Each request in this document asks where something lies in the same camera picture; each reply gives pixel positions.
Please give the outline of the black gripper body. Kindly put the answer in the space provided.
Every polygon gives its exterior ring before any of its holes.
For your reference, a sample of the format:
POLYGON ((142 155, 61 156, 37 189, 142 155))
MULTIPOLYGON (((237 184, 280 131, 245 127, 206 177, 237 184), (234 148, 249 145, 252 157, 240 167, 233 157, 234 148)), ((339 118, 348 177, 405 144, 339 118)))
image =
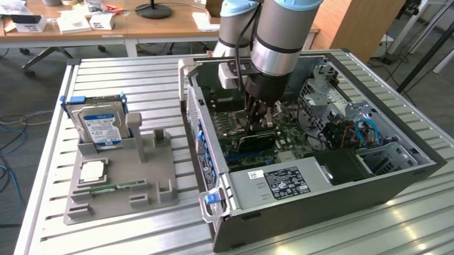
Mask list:
POLYGON ((284 94, 289 74, 281 76, 252 74, 246 77, 245 92, 253 98, 272 105, 284 94))

